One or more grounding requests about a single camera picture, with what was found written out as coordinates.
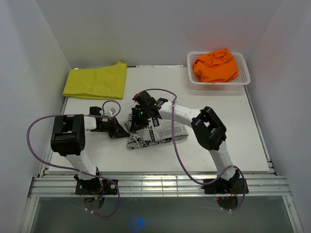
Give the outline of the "newspaper print trousers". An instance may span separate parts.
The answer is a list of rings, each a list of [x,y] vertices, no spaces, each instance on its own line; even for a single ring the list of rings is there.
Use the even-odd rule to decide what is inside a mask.
[[[133,116],[121,123],[122,128],[129,133],[127,148],[130,150],[165,144],[172,141],[172,122],[159,118],[150,118],[147,126],[131,130]]]

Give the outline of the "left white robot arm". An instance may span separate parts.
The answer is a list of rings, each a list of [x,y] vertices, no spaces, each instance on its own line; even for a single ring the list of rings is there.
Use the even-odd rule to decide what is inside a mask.
[[[90,107],[89,116],[56,116],[54,119],[51,148],[53,152],[66,158],[79,174],[76,180],[87,182],[86,188],[92,194],[103,189],[103,182],[98,178],[99,171],[85,153],[86,131],[107,133],[112,139],[129,135],[112,115],[105,116],[100,107]]]

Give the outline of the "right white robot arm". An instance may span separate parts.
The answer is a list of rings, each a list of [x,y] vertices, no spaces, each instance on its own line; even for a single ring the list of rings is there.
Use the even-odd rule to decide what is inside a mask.
[[[237,187],[241,172],[233,165],[226,145],[226,127],[211,107],[193,109],[175,100],[153,98],[147,90],[134,95],[133,125],[144,127],[149,119],[170,120],[192,128],[199,145],[208,150],[217,169],[217,177],[206,185],[217,184],[226,193]]]

